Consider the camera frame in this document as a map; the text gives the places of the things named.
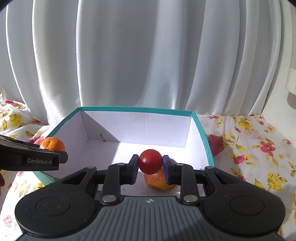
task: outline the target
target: white curtain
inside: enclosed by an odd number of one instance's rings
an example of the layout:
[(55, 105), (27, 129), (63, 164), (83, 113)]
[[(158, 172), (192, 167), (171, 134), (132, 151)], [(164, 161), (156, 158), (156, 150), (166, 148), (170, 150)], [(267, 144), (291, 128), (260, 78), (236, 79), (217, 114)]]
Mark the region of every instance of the white curtain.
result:
[(93, 105), (260, 114), (280, 41), (278, 0), (13, 0), (0, 86), (50, 123)]

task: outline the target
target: metal screw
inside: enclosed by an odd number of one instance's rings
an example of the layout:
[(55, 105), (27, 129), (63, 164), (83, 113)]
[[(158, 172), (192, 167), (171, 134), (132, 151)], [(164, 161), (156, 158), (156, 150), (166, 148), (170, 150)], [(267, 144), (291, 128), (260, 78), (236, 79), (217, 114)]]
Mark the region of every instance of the metal screw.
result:
[(114, 202), (114, 201), (116, 201), (116, 199), (117, 198), (114, 195), (105, 195), (102, 197), (102, 200), (104, 202)]
[(185, 202), (196, 202), (198, 200), (198, 197), (195, 195), (186, 195), (183, 197), (183, 200)]

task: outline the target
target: orange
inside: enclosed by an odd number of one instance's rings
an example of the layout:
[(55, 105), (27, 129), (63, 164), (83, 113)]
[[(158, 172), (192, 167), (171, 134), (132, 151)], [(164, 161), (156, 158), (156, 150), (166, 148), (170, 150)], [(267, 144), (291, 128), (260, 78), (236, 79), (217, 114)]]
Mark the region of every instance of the orange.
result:
[(45, 138), (41, 142), (39, 148), (65, 151), (64, 143), (61, 140), (59, 140), (59, 139), (57, 139), (55, 137), (47, 137), (47, 138)]
[(148, 186), (162, 192), (170, 191), (177, 186), (177, 185), (166, 184), (165, 175), (163, 174), (162, 168), (155, 174), (152, 174), (152, 175), (144, 174), (144, 180)]

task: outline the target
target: wall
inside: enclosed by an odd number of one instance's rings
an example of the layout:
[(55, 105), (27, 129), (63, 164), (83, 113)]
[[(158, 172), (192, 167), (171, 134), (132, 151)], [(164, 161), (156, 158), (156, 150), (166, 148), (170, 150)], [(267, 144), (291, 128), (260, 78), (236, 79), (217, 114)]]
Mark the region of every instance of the wall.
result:
[(286, 88), (289, 67), (296, 68), (296, 9), (281, 0), (282, 36), (279, 60), (263, 117), (296, 146), (296, 96)]

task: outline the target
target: box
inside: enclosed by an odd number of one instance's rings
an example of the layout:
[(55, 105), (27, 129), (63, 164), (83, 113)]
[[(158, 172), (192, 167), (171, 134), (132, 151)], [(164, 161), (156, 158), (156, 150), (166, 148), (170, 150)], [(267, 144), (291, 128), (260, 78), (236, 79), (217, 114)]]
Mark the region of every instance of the box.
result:
[[(86, 166), (107, 169), (128, 163), (133, 154), (155, 149), (178, 163), (204, 169), (214, 166), (205, 132), (193, 111), (140, 107), (79, 107), (50, 134), (63, 141), (68, 153), (58, 171), (34, 172), (44, 185)], [(179, 195), (180, 187), (162, 193), (150, 188), (139, 170), (134, 185), (123, 185), (122, 195)]]

